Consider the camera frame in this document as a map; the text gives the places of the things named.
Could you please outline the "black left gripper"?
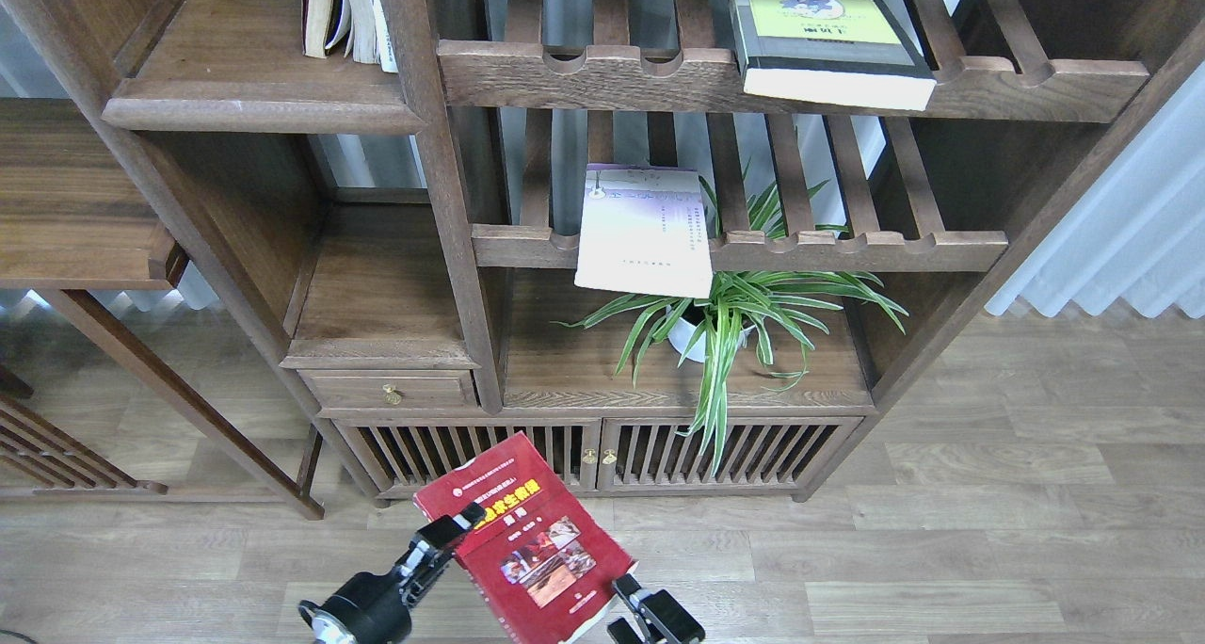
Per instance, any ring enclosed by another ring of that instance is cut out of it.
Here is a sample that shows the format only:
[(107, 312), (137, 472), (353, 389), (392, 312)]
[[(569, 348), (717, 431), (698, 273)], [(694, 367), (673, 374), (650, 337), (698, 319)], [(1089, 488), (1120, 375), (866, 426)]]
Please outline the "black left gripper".
[(412, 631), (410, 611), (443, 575), (455, 548), (484, 520), (484, 507), (471, 502), (462, 513), (443, 515), (415, 534), (384, 574), (357, 572), (323, 604), (298, 602), (298, 614), (315, 643), (401, 643)]

